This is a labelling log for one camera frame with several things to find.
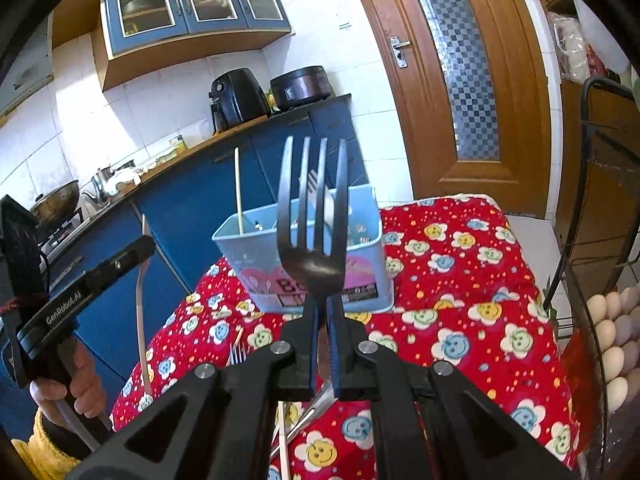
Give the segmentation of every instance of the cabinet handle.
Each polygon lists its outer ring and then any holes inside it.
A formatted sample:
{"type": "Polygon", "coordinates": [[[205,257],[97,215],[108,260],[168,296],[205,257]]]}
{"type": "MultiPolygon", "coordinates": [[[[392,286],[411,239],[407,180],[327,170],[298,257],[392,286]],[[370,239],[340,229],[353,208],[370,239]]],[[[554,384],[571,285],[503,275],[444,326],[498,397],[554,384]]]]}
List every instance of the cabinet handle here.
{"type": "MultiPolygon", "coordinates": [[[[242,150],[244,150],[246,147],[247,147],[247,144],[243,144],[242,146],[238,146],[238,151],[240,151],[240,152],[241,152],[241,151],[242,151],[242,150]]],[[[214,158],[214,159],[213,159],[213,162],[215,162],[215,163],[219,163],[219,162],[222,162],[223,160],[226,160],[226,159],[228,159],[228,158],[231,158],[232,156],[234,156],[235,152],[236,152],[236,149],[234,148],[234,149],[232,149],[230,152],[226,152],[226,153],[223,153],[223,154],[222,154],[222,155],[220,155],[220,156],[217,156],[216,158],[214,158]]]]}
{"type": "Polygon", "coordinates": [[[174,0],[174,2],[175,2],[175,13],[178,16],[181,16],[182,15],[182,6],[180,5],[180,1],[179,0],[174,0]]]}
{"type": "Polygon", "coordinates": [[[184,8],[187,11],[187,14],[191,14],[191,5],[189,0],[184,0],[184,8]]]}
{"type": "Polygon", "coordinates": [[[60,275],[53,280],[53,283],[51,283],[51,286],[49,287],[50,290],[53,290],[54,288],[56,288],[58,286],[58,284],[65,279],[65,276],[68,275],[68,273],[70,273],[73,268],[79,264],[82,261],[82,256],[78,256],[75,260],[73,260],[71,262],[71,264],[62,272],[60,272],[60,275]]]}

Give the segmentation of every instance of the egg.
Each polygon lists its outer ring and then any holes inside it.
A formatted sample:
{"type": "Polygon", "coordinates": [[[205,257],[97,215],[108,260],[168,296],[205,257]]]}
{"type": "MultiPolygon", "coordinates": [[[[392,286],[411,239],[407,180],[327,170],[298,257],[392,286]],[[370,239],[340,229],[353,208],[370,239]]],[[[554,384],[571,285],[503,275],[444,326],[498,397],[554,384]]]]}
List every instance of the egg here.
{"type": "Polygon", "coordinates": [[[620,305],[620,295],[613,291],[605,296],[607,302],[607,317],[610,320],[615,320],[622,312],[622,306],[620,305]]]}
{"type": "Polygon", "coordinates": [[[596,294],[591,296],[587,301],[587,309],[591,315],[591,320],[594,325],[601,322],[607,315],[607,301],[602,294],[596,294]]]}
{"type": "Polygon", "coordinates": [[[596,338],[603,352],[611,348],[616,338],[616,325],[610,319],[604,319],[596,325],[596,338]]]}
{"type": "Polygon", "coordinates": [[[628,286],[620,293],[620,306],[622,312],[628,314],[638,304],[638,290],[634,286],[628,286]]]}
{"type": "Polygon", "coordinates": [[[625,402],[631,402],[640,392],[640,368],[636,368],[629,372],[626,376],[626,384],[628,385],[628,391],[626,393],[625,402]]]}
{"type": "Polygon", "coordinates": [[[625,364],[625,353],[619,346],[612,346],[602,354],[602,365],[604,367],[604,380],[607,383],[617,377],[625,364]]]}
{"type": "Polygon", "coordinates": [[[623,314],[615,320],[614,324],[616,325],[616,338],[613,340],[613,344],[622,346],[631,339],[634,332],[634,322],[627,314],[623,314]]]}
{"type": "Polygon", "coordinates": [[[633,338],[638,339],[640,338],[640,306],[636,306],[635,309],[629,313],[629,316],[634,322],[633,338]]]}
{"type": "Polygon", "coordinates": [[[616,377],[607,384],[607,405],[609,413],[615,412],[625,402],[629,385],[624,377],[616,377]]]}
{"type": "Polygon", "coordinates": [[[635,341],[629,341],[622,347],[622,351],[625,353],[625,363],[622,365],[620,375],[627,375],[636,367],[638,356],[640,356],[640,348],[638,348],[638,343],[635,341]]]}

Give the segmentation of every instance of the white floor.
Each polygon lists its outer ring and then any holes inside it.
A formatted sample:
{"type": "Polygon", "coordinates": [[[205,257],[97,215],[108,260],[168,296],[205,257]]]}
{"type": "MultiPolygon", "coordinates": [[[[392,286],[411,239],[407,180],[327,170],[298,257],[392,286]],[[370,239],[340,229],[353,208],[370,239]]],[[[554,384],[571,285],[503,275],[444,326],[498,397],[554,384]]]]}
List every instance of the white floor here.
{"type": "MultiPolygon", "coordinates": [[[[542,290],[547,280],[553,278],[560,261],[560,249],[551,222],[524,216],[508,215],[508,218],[522,246],[524,260],[533,271],[536,285],[542,290]]],[[[558,311],[559,320],[571,317],[571,306],[562,285],[558,286],[551,303],[558,311]]]]}

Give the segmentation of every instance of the screw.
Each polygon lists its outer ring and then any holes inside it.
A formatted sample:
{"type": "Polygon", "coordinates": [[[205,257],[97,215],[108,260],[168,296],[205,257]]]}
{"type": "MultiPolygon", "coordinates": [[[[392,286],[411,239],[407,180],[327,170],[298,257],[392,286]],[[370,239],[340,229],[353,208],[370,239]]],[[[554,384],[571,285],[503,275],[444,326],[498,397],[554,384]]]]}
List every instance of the screw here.
{"type": "Polygon", "coordinates": [[[271,351],[277,355],[286,354],[289,350],[291,350],[291,345],[286,341],[276,341],[271,345],[271,351]]]}
{"type": "Polygon", "coordinates": [[[202,363],[196,366],[194,370],[196,377],[199,379],[209,379],[214,373],[216,373],[216,367],[211,363],[202,363]]]}
{"type": "Polygon", "coordinates": [[[448,361],[436,361],[433,364],[433,371],[442,376],[451,375],[453,373],[453,365],[448,361]]]}
{"type": "Polygon", "coordinates": [[[373,341],[360,341],[358,343],[358,350],[363,354],[373,354],[373,352],[378,350],[378,344],[373,341]]]}

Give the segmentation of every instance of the red tablecloth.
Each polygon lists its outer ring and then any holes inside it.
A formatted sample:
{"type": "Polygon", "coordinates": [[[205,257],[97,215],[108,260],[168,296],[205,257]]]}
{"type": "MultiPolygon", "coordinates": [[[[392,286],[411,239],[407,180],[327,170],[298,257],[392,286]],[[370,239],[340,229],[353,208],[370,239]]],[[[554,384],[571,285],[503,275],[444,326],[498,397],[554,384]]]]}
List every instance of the red tablecloth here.
{"type": "MultiPolygon", "coordinates": [[[[578,424],[551,323],[506,217],[486,196],[430,198],[381,211],[395,306],[353,315],[369,339],[423,366],[445,359],[569,466],[578,424]]],[[[244,327],[251,348],[277,340],[291,316],[257,311],[223,258],[152,339],[153,396],[138,365],[112,417],[119,430],[201,362],[224,366],[244,327]]],[[[289,410],[296,418],[302,406],[289,410]]],[[[367,402],[337,402],[289,446],[293,478],[375,478],[367,402]]],[[[270,479],[279,478],[274,460],[270,479]]]]}

